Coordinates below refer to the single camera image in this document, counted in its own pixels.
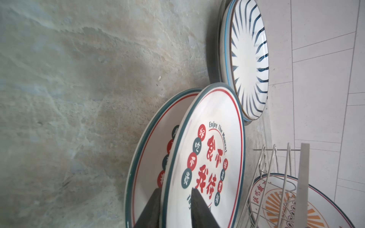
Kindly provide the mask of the red rimmed plate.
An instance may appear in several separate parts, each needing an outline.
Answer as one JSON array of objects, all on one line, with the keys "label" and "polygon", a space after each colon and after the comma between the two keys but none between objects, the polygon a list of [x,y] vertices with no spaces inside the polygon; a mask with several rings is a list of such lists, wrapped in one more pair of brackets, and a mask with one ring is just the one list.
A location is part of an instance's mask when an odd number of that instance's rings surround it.
[{"label": "red rimmed plate", "polygon": [[221,228],[234,226],[245,170],[245,129],[231,87],[214,83],[197,95],[179,125],[166,168],[161,228],[191,227],[192,189]]},{"label": "red rimmed plate", "polygon": [[156,188],[161,188],[166,165],[179,125],[201,92],[184,90],[166,101],[148,123],[136,146],[124,196],[125,226],[132,228]]}]

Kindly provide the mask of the blue striped white plate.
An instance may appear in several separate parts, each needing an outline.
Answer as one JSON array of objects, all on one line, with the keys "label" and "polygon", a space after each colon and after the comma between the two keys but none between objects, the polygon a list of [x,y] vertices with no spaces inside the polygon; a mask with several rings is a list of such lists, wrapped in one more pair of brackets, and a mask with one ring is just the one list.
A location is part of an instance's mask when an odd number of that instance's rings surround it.
[{"label": "blue striped white plate", "polygon": [[231,67],[243,113],[250,121],[261,117],[269,89],[269,50],[256,1],[236,1],[231,20]]}]

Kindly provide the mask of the strawberry pattern white plate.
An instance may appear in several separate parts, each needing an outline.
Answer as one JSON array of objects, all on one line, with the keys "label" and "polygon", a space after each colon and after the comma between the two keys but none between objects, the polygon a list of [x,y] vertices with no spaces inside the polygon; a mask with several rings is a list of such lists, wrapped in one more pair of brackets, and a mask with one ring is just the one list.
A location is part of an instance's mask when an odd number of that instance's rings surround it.
[{"label": "strawberry pattern white plate", "polygon": [[248,35],[247,6],[251,1],[231,1],[223,15],[220,31],[220,67],[223,82],[236,93],[246,122],[252,121],[250,94],[252,70],[252,42]]}]

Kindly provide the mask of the black rimmed mirror plate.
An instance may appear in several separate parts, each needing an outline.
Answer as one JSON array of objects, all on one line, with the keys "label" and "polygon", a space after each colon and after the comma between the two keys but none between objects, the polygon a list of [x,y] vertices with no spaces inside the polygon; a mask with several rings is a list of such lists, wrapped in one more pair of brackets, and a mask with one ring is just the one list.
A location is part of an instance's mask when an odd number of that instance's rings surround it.
[{"label": "black rimmed mirror plate", "polygon": [[216,32],[215,32],[215,43],[214,43],[214,47],[215,47],[215,68],[216,68],[216,75],[217,78],[219,80],[219,82],[223,82],[222,76],[221,76],[221,67],[220,67],[220,48],[219,48],[219,44],[220,44],[220,31],[221,31],[221,24],[222,24],[222,19],[223,19],[223,15],[224,12],[227,8],[227,1],[226,0],[222,0],[221,4],[220,4],[220,8],[219,8],[219,12],[218,12],[218,18],[217,18],[217,27],[216,27]]}]

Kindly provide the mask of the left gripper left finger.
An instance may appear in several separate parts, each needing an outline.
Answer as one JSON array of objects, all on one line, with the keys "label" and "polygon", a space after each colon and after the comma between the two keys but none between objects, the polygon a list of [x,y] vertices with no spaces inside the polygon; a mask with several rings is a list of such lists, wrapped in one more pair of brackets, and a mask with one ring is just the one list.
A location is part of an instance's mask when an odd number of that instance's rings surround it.
[{"label": "left gripper left finger", "polygon": [[134,228],[158,228],[160,216],[161,188],[156,188],[148,200]]}]

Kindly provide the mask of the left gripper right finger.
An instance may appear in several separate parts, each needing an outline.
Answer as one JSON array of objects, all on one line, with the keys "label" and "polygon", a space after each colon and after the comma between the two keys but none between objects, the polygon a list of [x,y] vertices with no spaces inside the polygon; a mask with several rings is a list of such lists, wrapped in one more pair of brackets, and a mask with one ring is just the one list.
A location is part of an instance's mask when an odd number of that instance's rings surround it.
[{"label": "left gripper right finger", "polygon": [[191,192],[191,220],[193,228],[219,228],[198,189]]}]

